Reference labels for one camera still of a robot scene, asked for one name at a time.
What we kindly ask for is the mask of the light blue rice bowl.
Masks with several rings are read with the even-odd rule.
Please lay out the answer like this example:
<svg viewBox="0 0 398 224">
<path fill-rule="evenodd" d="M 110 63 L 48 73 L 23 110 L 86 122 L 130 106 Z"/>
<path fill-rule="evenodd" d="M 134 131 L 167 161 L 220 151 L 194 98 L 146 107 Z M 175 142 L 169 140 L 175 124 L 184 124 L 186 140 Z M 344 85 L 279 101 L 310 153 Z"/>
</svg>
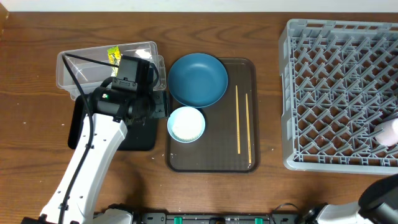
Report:
<svg viewBox="0 0 398 224">
<path fill-rule="evenodd" d="M 193 107 L 183 106 L 174 110 L 167 121 L 170 136 L 181 143 L 190 143 L 201 137 L 205 131 L 205 118 Z"/>
</svg>

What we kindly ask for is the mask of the white napkin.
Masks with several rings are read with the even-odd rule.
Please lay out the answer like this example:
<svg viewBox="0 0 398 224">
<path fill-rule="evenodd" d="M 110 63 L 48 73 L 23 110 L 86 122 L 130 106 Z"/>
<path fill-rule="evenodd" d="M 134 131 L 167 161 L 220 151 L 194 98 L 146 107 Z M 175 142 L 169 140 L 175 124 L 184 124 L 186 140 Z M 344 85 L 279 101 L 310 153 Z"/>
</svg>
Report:
<svg viewBox="0 0 398 224">
<path fill-rule="evenodd" d="M 159 91 L 160 84 L 160 70 L 159 70 L 159 56 L 149 52 L 148 49 L 139 49 L 136 51 L 136 56 L 149 62 L 149 68 L 146 77 L 146 83 L 152 87 L 153 91 Z"/>
</svg>

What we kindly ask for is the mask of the blue plate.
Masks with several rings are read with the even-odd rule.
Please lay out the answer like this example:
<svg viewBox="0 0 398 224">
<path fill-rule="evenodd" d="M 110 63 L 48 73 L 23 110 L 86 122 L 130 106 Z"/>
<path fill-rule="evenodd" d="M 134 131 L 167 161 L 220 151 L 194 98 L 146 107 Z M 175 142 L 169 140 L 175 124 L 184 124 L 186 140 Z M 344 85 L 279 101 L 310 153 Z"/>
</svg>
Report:
<svg viewBox="0 0 398 224">
<path fill-rule="evenodd" d="M 228 88 L 228 73 L 222 62 L 212 55 L 188 54 L 171 66 L 168 84 L 176 101 L 204 108 L 223 97 Z"/>
</svg>

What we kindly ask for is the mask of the green snack wrapper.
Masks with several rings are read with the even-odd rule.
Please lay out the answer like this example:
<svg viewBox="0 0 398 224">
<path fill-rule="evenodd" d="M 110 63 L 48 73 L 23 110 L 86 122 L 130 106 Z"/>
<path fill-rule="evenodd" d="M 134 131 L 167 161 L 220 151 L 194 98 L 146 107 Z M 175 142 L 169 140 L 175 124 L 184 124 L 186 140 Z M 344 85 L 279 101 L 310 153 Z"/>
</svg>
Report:
<svg viewBox="0 0 398 224">
<path fill-rule="evenodd" d="M 117 45 L 108 49 L 107 53 L 108 53 L 109 63 L 114 65 L 112 67 L 113 72 L 112 72 L 111 76 L 115 77 L 118 73 L 118 66 L 119 66 L 122 55 L 121 55 L 120 49 Z"/>
</svg>

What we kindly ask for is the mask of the white cup pink inside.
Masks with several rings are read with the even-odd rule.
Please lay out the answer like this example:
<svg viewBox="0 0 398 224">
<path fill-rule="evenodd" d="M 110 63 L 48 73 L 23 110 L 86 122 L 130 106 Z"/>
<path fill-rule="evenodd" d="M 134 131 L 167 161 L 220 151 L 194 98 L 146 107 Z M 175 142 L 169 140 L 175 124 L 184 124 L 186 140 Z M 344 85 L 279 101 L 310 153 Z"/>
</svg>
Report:
<svg viewBox="0 0 398 224">
<path fill-rule="evenodd" d="M 379 144 L 383 146 L 393 146 L 397 144 L 397 118 L 377 125 L 374 131 L 379 131 L 379 133 L 375 135 L 375 139 Z"/>
</svg>

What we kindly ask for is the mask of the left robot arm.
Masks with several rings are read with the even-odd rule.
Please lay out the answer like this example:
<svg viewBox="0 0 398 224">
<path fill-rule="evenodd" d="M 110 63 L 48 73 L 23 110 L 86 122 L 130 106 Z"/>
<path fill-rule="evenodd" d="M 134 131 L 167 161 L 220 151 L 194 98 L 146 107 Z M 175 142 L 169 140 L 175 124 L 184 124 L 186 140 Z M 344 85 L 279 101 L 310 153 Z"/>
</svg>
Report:
<svg viewBox="0 0 398 224">
<path fill-rule="evenodd" d="M 152 89 L 158 78 L 156 68 L 121 68 L 116 77 L 104 80 L 94 92 L 80 94 L 84 112 L 72 159 L 39 217 L 25 217 L 23 223 L 133 222 L 132 212 L 117 208 L 96 216 L 95 204 L 129 123 L 154 116 Z"/>
</svg>

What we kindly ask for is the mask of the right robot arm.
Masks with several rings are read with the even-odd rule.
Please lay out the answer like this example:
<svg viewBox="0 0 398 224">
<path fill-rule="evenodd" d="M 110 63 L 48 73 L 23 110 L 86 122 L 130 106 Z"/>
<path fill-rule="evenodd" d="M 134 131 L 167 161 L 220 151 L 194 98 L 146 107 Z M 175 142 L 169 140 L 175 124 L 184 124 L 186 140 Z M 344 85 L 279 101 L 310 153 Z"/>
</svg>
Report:
<svg viewBox="0 0 398 224">
<path fill-rule="evenodd" d="M 397 175 L 370 185 L 357 202 L 323 204 L 308 211 L 300 223 L 397 224 Z"/>
</svg>

